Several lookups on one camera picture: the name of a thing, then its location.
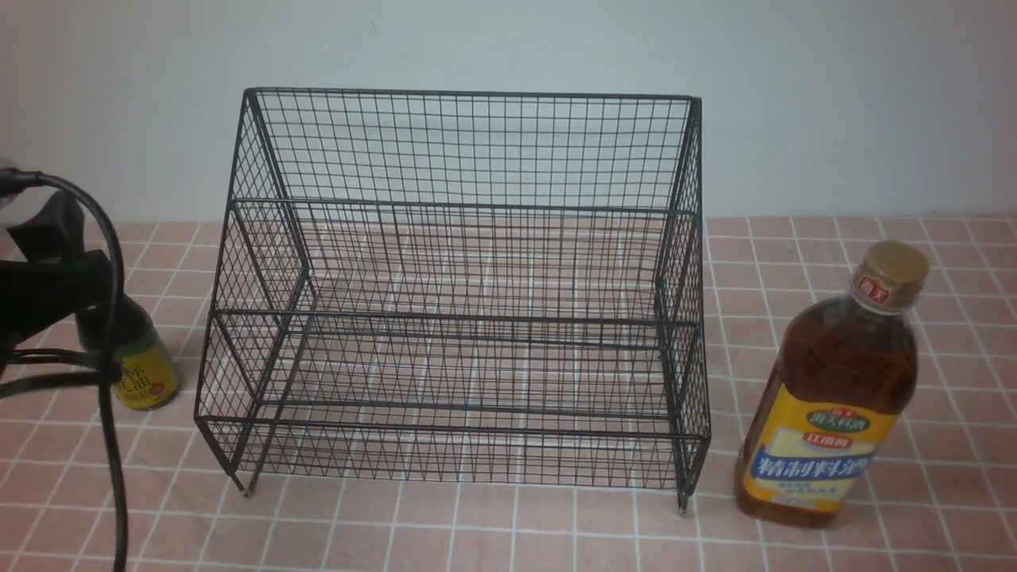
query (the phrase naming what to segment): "wire mesh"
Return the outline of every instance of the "wire mesh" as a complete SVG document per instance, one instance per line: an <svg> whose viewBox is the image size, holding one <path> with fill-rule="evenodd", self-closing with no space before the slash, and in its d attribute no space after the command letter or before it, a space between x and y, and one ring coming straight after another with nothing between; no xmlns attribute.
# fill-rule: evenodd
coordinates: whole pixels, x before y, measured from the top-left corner
<svg viewBox="0 0 1017 572"><path fill-rule="evenodd" d="M683 504L700 129L694 98L246 92L195 406L223 468Z"/></svg>

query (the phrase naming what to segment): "power cord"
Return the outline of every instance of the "power cord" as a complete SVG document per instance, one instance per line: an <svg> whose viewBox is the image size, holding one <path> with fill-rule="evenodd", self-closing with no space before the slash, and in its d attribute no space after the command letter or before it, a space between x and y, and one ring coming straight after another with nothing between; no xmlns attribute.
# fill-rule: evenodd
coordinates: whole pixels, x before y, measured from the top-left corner
<svg viewBox="0 0 1017 572"><path fill-rule="evenodd" d="M88 385L99 386L99 418L102 421L103 441L106 444L106 456L110 464L110 479L112 481L114 513L116 516L116 549L113 560L113 572L124 572L127 567L128 540L127 492L124 487L120 446L117 443L117 431L113 419L112 392L112 384L120 379L119 367L113 362L113 333L120 314L124 290L124 267L123 255L120 251L120 241L117 239L113 223L106 216L103 208L99 206L99 203L92 195L74 183L38 171L20 171L13 168L0 169L0 197L11 196L25 188L39 186L49 186L70 193L88 210L99 225L99 229L103 233L103 238L106 240L110 266L113 269L113 280L110 288L110 311L106 319L106 329L103 331L102 343L97 357L98 363L86 364L69 361L72 364L78 365L95 365L98 375L91 373L54 374L25 380L15 380L0 385L0 398L43 389ZM68 361L62 361L61 357L70 359L70 356L63 354L60 350L37 350L35 353L15 351L11 354L11 357L13 359L27 360L21 361L22 363L38 363L42 362L42 360L67 363Z"/></svg>

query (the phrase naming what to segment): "soy sauce bottle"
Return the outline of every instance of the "soy sauce bottle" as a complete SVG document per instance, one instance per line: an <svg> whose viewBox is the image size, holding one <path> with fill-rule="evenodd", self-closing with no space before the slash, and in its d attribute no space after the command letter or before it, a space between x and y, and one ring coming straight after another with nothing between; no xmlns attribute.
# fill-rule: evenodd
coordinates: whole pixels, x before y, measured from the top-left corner
<svg viewBox="0 0 1017 572"><path fill-rule="evenodd" d="M101 303L74 312L77 339L87 352L98 352L109 314ZM113 331L113 359L123 376L113 394L131 409L147 411L167 404L180 390L172 359L148 312L124 295Z"/></svg>

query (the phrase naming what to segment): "blue label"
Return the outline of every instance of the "blue label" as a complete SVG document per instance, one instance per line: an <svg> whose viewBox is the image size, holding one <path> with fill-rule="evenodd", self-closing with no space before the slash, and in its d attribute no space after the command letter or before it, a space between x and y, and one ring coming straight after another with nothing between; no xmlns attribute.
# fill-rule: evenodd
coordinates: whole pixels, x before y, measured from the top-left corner
<svg viewBox="0 0 1017 572"><path fill-rule="evenodd" d="M760 447L753 460L752 475L772 480L840 480L865 472L876 453L847 457L774 457Z"/></svg>

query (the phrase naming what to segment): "wire rack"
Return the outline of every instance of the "wire rack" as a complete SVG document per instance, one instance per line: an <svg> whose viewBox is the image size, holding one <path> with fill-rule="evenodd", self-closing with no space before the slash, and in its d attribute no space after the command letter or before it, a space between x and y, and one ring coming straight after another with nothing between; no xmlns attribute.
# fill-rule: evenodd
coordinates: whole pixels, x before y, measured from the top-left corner
<svg viewBox="0 0 1017 572"><path fill-rule="evenodd" d="M248 90L195 405L223 468L684 506L700 123L682 97Z"/></svg>

